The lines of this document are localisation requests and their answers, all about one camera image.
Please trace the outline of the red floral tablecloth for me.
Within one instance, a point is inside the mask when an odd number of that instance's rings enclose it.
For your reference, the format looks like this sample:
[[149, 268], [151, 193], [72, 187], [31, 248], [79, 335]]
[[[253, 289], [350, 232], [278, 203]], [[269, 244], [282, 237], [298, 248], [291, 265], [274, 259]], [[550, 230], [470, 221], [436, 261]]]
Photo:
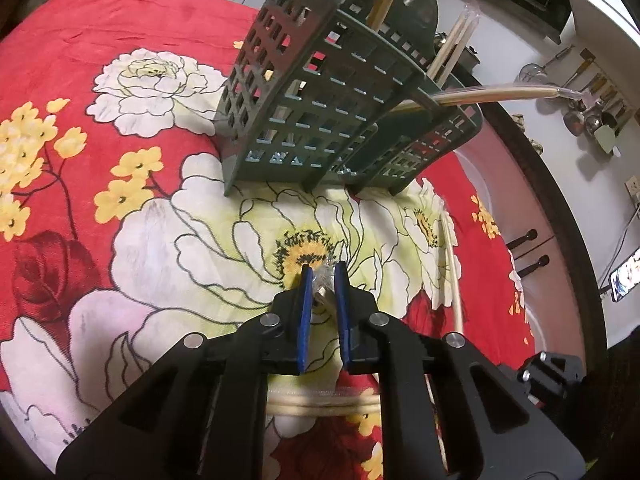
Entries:
[[416, 332], [519, 366], [535, 338], [494, 219], [454, 155], [404, 192], [224, 188], [213, 119], [255, 11], [226, 0], [49, 0], [1, 44], [1, 404], [46, 471], [184, 335], [234, 332], [305, 264]]

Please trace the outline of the wrapped chopsticks leaning in basket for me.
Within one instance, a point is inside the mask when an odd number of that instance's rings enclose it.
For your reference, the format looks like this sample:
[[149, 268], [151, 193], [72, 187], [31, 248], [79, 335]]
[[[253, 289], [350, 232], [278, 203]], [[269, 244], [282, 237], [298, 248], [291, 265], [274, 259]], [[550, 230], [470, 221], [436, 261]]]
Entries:
[[427, 77], [442, 88], [451, 74], [454, 66], [460, 60], [462, 52], [480, 21], [480, 7], [475, 3], [468, 3], [452, 26], [445, 42], [438, 50], [434, 61], [427, 70]]

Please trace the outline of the wrapped chopsticks beside basket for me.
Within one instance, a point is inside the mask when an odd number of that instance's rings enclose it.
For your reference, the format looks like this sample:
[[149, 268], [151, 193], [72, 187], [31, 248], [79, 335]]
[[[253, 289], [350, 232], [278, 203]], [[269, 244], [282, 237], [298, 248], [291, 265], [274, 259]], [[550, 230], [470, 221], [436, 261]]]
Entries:
[[370, 414], [378, 412], [380, 408], [380, 396], [373, 393], [360, 396], [293, 396], [270, 392], [266, 413], [272, 416], [332, 417]]

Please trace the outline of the wrapped chopsticks at table edge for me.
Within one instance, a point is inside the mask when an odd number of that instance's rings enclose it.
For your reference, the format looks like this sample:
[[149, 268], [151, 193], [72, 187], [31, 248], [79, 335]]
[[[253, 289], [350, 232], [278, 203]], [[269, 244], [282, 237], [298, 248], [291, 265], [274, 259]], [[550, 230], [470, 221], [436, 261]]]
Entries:
[[450, 307], [454, 330], [463, 335], [464, 317], [459, 284], [459, 260], [454, 253], [454, 246], [456, 246], [456, 243], [454, 242], [454, 220], [452, 220], [445, 202], [442, 202], [442, 206], [440, 207], [439, 222], [440, 230], [442, 231], [442, 239], [444, 240], [442, 244], [444, 245], [445, 267], [442, 271], [442, 277], [445, 280], [445, 297], [448, 299], [446, 305]]

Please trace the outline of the dark green plastic utensil basket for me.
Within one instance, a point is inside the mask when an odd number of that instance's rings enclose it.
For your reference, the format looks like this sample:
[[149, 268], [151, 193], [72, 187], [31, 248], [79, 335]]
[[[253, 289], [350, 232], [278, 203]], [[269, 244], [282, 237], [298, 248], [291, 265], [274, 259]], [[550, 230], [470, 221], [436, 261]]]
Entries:
[[224, 186], [367, 186], [398, 193], [480, 132], [474, 104], [442, 105], [427, 75], [437, 0], [266, 0], [215, 116]]

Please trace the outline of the smartphone on counter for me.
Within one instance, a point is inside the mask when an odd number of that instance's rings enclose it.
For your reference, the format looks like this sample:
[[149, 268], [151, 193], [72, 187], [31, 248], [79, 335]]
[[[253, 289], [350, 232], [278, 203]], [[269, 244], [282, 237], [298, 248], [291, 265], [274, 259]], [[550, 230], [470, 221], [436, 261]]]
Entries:
[[640, 249], [610, 274], [612, 300], [619, 302], [640, 283]]

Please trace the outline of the hanging steel ladle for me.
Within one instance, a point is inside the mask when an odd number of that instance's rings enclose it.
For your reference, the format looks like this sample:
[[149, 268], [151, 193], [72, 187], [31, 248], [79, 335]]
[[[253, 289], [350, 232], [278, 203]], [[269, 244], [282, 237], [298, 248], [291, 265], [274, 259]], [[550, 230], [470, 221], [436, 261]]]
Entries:
[[589, 84], [586, 84], [580, 93], [580, 99], [570, 106], [570, 110], [563, 116], [563, 122], [567, 130], [573, 136], [581, 136], [585, 131], [585, 112], [596, 102], [594, 94], [606, 83], [602, 73], [596, 73]]

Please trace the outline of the long wrapped chopsticks on flower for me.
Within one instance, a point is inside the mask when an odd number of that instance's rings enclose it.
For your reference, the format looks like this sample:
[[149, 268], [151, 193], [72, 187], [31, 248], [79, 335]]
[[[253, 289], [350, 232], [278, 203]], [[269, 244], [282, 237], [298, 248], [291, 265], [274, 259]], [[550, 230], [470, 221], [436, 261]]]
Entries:
[[532, 84], [531, 82], [511, 82], [510, 84], [491, 84], [490, 86], [472, 87], [435, 87], [433, 91], [425, 93], [426, 104], [420, 104], [418, 99], [404, 99], [394, 107], [389, 107], [388, 112], [408, 112], [427, 108], [433, 103], [438, 106], [462, 106], [493, 102], [538, 100], [538, 99], [566, 99], [580, 101], [586, 96], [585, 91], [577, 91], [555, 84]]

